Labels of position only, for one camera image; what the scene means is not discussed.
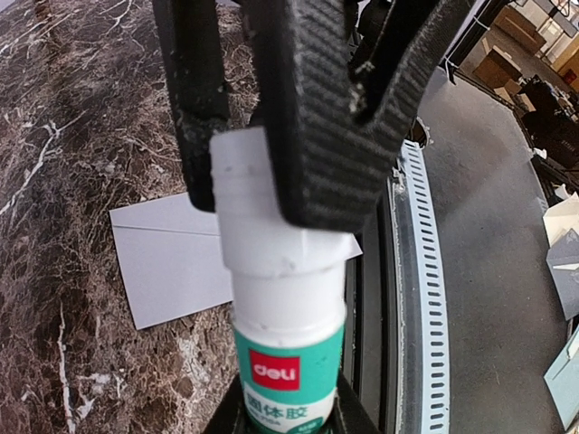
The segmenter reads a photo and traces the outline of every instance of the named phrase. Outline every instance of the white paper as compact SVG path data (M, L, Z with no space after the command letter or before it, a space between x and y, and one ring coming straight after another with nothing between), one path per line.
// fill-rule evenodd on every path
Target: white paper
M569 199L571 197L571 194L569 194L567 192L566 189L566 185L565 184L561 184L559 185L557 188L555 188L555 195L560 198L560 199Z
M217 217L186 193L112 210L110 220L137 329L232 301ZM361 253L352 236L349 258Z
M579 269L579 264L554 265L553 269L565 269L568 271L575 271L576 269Z
M579 197L573 193L569 199L549 208L543 216L549 245L553 246L571 229L579 233Z
M579 351L579 334L575 333L571 337L571 342L569 344L569 348L567 349L567 356L569 359L573 359L575 355Z

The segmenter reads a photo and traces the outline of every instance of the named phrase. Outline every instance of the perforated metal strip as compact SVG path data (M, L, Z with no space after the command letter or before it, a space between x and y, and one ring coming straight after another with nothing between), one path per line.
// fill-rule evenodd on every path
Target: perforated metal strip
M450 418L450 355L441 251L422 150L405 141L402 167L416 241L422 317L422 434L446 434Z

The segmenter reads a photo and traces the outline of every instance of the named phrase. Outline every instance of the red deli logo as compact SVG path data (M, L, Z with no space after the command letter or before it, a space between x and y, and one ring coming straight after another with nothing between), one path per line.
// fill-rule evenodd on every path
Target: red deli logo
M299 357L274 357L250 350L252 379L274 391L299 390Z

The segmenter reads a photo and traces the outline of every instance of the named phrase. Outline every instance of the white envelope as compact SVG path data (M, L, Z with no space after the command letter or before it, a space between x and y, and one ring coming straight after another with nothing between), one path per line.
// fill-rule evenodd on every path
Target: white envelope
M112 210L110 221L137 329L232 301L217 217L186 193ZM352 236L348 259L361 253Z
M545 374L545 381L565 429L579 411L579 330L575 330L563 351Z

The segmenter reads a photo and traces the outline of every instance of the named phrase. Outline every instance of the white plastic bottle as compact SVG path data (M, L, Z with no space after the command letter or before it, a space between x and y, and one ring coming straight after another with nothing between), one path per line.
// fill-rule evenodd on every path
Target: white plastic bottle
M282 219L262 127L215 136L211 156L247 411L265 432L317 432L334 403L351 235Z

